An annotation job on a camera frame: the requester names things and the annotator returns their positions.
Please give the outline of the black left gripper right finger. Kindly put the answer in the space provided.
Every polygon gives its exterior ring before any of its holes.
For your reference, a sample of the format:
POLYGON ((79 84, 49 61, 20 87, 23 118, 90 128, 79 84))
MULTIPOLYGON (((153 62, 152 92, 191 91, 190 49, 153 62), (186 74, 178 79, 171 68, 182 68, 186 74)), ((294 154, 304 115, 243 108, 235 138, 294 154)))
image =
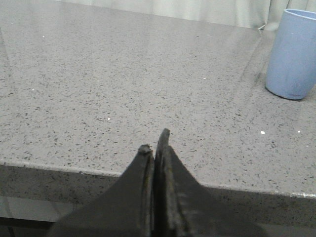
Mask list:
POLYGON ((169 145, 169 129, 155 157, 155 231, 161 237, 266 237, 267 232, 217 201, 169 145))

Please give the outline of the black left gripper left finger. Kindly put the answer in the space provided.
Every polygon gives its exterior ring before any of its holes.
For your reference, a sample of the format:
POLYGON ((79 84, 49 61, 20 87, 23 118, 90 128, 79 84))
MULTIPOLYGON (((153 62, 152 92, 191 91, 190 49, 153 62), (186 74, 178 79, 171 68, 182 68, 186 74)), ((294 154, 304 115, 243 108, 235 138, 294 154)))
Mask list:
POLYGON ((150 237, 154 158, 142 145, 120 178, 91 203, 62 217, 49 237, 150 237))

